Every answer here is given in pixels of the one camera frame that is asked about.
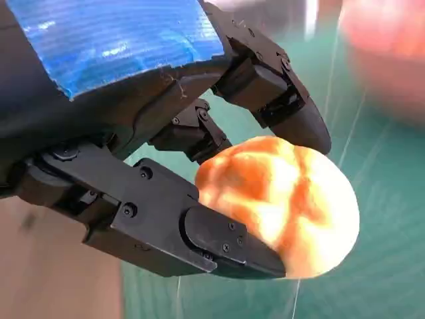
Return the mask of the black left hand blue tape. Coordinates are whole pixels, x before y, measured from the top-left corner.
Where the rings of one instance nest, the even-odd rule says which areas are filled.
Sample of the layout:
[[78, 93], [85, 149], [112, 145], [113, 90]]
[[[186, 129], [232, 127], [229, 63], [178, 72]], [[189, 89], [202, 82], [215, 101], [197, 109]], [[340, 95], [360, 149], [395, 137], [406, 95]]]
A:
[[323, 154], [326, 125], [285, 50], [204, 1], [2, 1], [1, 196], [86, 226], [86, 245], [160, 276], [282, 278], [271, 248], [199, 203], [143, 144], [197, 163], [230, 147], [212, 90]]

